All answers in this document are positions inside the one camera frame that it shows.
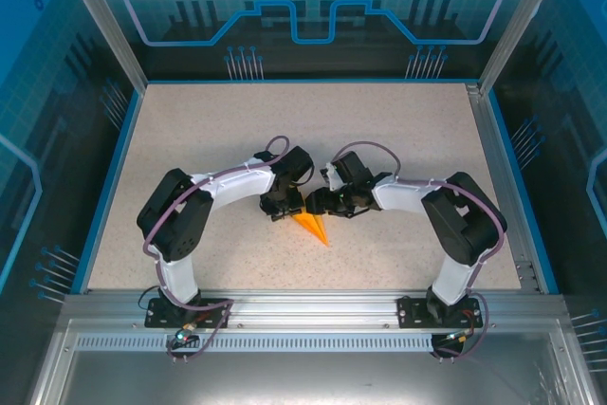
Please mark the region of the aluminium mounting rail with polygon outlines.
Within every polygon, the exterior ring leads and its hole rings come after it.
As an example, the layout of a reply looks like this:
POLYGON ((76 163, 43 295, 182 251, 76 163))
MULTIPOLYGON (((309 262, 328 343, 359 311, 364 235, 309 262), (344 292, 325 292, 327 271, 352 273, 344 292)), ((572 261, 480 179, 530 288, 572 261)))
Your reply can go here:
MULTIPOLYGON (((64 301, 60 318, 83 320, 101 327, 114 323, 129 328, 143 322, 139 291, 97 290, 71 295, 64 301)), ((346 291, 210 291, 212 298, 234 300, 232 329, 379 329, 396 325, 396 300, 403 296, 424 298, 423 292, 405 290, 346 291)), ((567 315, 560 295, 528 294, 513 290, 483 291, 490 321, 523 325, 556 320, 567 315)))

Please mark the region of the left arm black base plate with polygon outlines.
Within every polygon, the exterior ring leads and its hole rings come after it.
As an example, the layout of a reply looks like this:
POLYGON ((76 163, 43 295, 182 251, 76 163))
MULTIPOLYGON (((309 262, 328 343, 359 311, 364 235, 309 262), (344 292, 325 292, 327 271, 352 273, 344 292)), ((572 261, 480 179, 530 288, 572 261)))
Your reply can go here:
POLYGON ((171 304, 162 297, 151 299, 147 304, 144 326, 146 328, 177 329, 186 323, 197 328, 212 329, 225 315, 225 306, 206 311, 191 311, 171 304))

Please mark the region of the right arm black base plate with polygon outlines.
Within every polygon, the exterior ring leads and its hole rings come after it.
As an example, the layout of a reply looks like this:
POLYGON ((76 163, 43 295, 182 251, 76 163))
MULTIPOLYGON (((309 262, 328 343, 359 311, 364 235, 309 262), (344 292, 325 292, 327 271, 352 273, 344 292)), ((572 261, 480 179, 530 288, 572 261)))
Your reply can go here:
POLYGON ((396 301, 396 316, 401 329, 484 327, 480 303, 469 296, 454 305, 446 305, 435 297, 403 296, 396 301))

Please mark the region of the aluminium side rail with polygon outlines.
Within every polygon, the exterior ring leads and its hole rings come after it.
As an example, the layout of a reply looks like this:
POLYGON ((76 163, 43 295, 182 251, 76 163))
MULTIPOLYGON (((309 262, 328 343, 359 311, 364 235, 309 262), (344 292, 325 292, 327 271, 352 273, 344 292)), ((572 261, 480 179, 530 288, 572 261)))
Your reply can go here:
POLYGON ((495 193, 495 204, 507 222, 502 253, 513 261, 520 291, 544 294, 542 272, 538 270, 537 249, 527 225, 527 217, 510 166, 497 119, 490 100, 476 84, 467 83, 471 112, 483 147, 488 172, 495 193))

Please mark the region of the aluminium frame post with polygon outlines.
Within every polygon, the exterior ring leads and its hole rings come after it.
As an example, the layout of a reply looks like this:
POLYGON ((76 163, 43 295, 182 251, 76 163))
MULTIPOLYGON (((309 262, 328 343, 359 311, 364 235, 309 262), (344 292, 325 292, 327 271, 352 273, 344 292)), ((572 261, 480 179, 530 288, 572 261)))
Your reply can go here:
POLYGON ((481 74, 478 83, 478 93, 481 97, 488 97, 488 93, 497 82, 528 25, 537 14, 542 1, 520 0, 481 74))
POLYGON ((143 96, 148 80, 106 0, 82 0, 134 89, 143 96))

